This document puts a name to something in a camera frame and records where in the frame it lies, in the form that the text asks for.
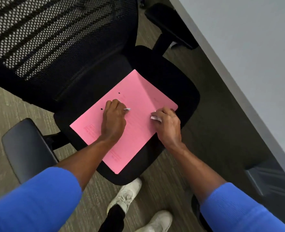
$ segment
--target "person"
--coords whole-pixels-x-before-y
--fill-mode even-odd
[[[0,231],[58,231],[80,201],[105,154],[123,134],[126,106],[107,101],[101,135],[86,148],[47,168],[0,199]],[[192,154],[181,140],[180,120],[167,107],[151,113],[159,140],[180,164],[200,210],[214,232],[283,231],[285,224]],[[141,187],[139,179],[121,187],[108,206],[100,231],[122,231],[123,219]],[[138,232],[167,231],[172,216],[158,212]]]

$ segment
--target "desk surface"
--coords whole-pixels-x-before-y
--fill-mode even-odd
[[[285,0],[170,0],[285,171]]]

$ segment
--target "blue sleeve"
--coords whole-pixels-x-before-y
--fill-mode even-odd
[[[58,231],[81,195],[71,172],[47,168],[0,199],[0,232]]]
[[[214,232],[285,232],[283,222],[232,183],[216,189],[200,209]]]

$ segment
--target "pink paper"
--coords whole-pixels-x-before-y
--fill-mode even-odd
[[[122,137],[103,159],[118,174],[156,133],[150,113],[163,106],[176,110],[178,105],[133,70],[70,125],[86,144],[90,145],[100,136],[106,101],[113,99],[131,109],[125,115]]]

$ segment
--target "hand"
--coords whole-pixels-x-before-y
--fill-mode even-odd
[[[126,121],[125,114],[128,110],[123,110],[126,106],[119,100],[107,101],[103,113],[103,122],[101,127],[101,138],[116,144],[121,138]]]
[[[157,116],[162,120],[162,122],[157,120],[152,120],[152,122],[165,148],[168,150],[179,148],[182,144],[180,120],[175,112],[168,107],[163,107],[156,112],[152,112],[151,115]]]

